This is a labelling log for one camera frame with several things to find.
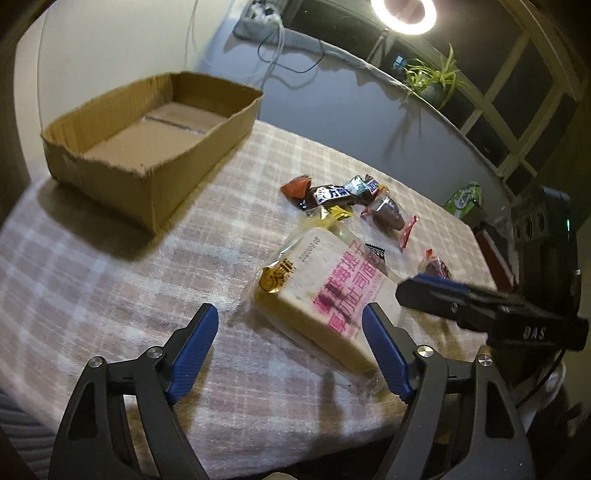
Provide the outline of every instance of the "red candy wrapper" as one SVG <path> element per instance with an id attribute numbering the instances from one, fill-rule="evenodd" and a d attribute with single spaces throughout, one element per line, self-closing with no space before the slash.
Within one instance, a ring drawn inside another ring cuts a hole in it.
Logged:
<path id="1" fill-rule="evenodd" d="M 301 200 L 306 196 L 312 185 L 312 179 L 308 175 L 300 175 L 281 186 L 281 192 L 289 199 Z"/>

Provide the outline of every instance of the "spider plant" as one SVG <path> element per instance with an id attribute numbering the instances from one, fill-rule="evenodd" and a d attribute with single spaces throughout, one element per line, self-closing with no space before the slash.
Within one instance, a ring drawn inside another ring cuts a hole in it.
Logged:
<path id="1" fill-rule="evenodd" d="M 408 95 L 415 93 L 420 96 L 430 85 L 441 85 L 447 94 L 441 104 L 436 107 L 437 110 L 440 110 L 452 98 L 458 86 L 463 85 L 463 82 L 457 78 L 459 70 L 455 68 L 456 59 L 452 44 L 449 44 L 447 58 L 441 55 L 441 69 L 439 70 L 419 59 L 414 59 L 412 62 L 416 64 L 406 68 L 407 85 L 410 88 Z"/>

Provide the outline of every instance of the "bread loaf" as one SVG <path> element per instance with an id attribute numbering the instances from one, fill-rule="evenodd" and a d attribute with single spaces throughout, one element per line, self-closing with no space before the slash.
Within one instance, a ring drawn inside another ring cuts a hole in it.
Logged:
<path id="1" fill-rule="evenodd" d="M 401 313 L 396 284 L 364 258 L 363 248 L 312 228 L 263 270 L 254 291 L 267 315 L 359 374 L 377 368 L 361 328 L 363 308 L 378 302 L 394 325 Z"/>

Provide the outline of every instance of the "table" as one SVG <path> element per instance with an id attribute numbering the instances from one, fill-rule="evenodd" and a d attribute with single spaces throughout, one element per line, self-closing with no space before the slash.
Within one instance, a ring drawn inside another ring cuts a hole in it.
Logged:
<path id="1" fill-rule="evenodd" d="M 353 158 L 257 122 L 155 239 L 48 177 L 28 188 L 0 232 L 0 387 L 57 430 L 90 357 L 135 358 L 163 344 L 208 301 L 219 310 L 219 333 L 176 412 L 212 478 L 393 434 L 405 408 L 397 397 L 368 398 L 336 382 L 329 367 L 240 303 L 257 268 L 304 215 L 279 191 L 303 173 L 315 185 L 369 173 L 420 217 L 403 254 L 359 216 L 346 220 L 365 241 L 382 242 L 401 278 L 414 275 L 433 248 L 455 279 L 494 287 L 464 223 Z M 457 359 L 472 360 L 484 341 L 422 314 L 402 326 L 417 343 Z M 144 461 L 137 408 L 128 407 Z"/>

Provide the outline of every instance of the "cardboard box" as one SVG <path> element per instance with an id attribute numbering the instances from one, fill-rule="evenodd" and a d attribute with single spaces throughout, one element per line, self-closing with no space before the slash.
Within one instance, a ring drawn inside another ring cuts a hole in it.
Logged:
<path id="1" fill-rule="evenodd" d="M 42 133 L 51 176 L 156 233 L 252 129 L 262 92 L 207 75 L 151 77 L 90 100 Z"/>

